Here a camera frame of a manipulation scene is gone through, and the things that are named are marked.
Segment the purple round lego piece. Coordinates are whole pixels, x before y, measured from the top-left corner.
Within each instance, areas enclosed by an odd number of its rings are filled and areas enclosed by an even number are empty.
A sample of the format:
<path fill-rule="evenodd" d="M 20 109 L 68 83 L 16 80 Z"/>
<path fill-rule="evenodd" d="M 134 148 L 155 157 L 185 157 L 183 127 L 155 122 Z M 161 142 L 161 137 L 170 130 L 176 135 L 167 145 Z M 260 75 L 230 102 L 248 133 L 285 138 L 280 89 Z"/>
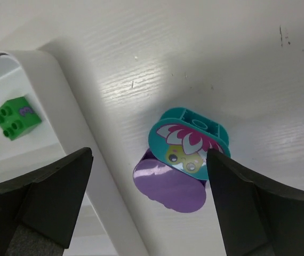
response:
<path fill-rule="evenodd" d="M 196 212 L 206 201 L 206 181 L 160 162 L 149 149 L 133 170 L 133 182 L 150 200 L 176 212 Z"/>

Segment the green lego brick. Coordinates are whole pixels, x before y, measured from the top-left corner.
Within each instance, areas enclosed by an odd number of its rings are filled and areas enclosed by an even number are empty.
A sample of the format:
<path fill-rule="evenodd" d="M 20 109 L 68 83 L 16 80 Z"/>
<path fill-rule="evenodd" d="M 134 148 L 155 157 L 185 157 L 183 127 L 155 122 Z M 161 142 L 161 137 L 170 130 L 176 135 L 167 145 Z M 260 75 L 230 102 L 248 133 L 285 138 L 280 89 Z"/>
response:
<path fill-rule="evenodd" d="M 0 106 L 0 128 L 11 141 L 30 133 L 41 122 L 26 97 L 9 99 Z"/>

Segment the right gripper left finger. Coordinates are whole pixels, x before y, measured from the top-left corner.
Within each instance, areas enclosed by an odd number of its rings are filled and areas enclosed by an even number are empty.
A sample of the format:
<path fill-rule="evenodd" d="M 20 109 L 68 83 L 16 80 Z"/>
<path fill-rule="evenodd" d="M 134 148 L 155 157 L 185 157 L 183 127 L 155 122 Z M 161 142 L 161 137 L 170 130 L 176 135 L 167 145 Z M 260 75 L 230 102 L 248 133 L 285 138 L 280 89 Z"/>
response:
<path fill-rule="evenodd" d="M 89 181 L 92 150 L 0 183 L 0 255 L 63 255 Z"/>

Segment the teal printed lego piece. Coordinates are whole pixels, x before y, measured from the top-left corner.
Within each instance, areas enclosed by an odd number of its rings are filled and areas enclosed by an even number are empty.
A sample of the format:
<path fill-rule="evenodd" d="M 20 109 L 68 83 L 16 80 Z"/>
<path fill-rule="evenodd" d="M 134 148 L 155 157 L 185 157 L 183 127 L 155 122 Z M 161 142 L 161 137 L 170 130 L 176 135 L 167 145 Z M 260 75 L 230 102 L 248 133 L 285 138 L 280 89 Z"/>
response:
<path fill-rule="evenodd" d="M 160 117 L 149 131 L 148 145 L 159 161 L 203 181 L 209 179 L 209 149 L 231 156 L 226 129 L 184 107 L 171 108 Z"/>

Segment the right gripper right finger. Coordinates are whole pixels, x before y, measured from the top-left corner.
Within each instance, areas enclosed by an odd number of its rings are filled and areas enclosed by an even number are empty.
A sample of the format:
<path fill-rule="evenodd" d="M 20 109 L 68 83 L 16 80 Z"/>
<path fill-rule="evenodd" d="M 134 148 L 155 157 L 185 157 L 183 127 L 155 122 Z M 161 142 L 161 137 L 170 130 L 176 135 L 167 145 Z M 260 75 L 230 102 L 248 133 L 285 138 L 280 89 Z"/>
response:
<path fill-rule="evenodd" d="M 227 255 L 304 255 L 304 191 L 217 150 L 207 171 Z"/>

